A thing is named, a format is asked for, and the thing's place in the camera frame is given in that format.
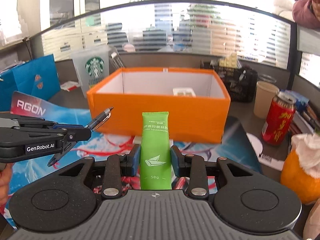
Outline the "operator left hand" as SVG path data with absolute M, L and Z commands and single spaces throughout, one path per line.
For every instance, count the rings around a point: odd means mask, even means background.
M 7 164 L 5 169 L 1 171 L 0 177 L 0 204 L 3 205 L 8 200 L 9 184 L 12 178 L 12 167 L 14 164 Z

